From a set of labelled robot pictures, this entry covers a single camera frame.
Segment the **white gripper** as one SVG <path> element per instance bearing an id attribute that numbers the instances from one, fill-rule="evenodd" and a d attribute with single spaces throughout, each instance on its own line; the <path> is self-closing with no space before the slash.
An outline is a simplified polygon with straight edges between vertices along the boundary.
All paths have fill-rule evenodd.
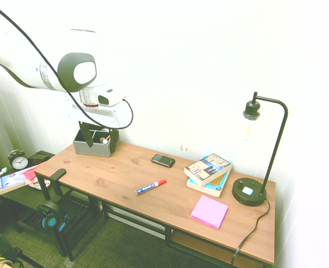
<path id="1" fill-rule="evenodd" d="M 126 126 L 126 102 L 121 100 L 113 106 L 98 105 L 97 107 L 86 107 L 80 101 L 78 93 L 73 93 L 77 103 L 82 107 L 83 111 L 91 118 L 88 118 L 75 104 L 71 97 L 66 93 L 66 110 L 68 116 L 76 121 L 80 121 L 80 132 L 89 147 L 93 146 L 93 138 L 90 131 L 90 125 L 95 125 L 97 121 L 103 126 L 110 127 L 109 134 L 111 140 L 118 139 L 118 131 L 114 128 Z"/>

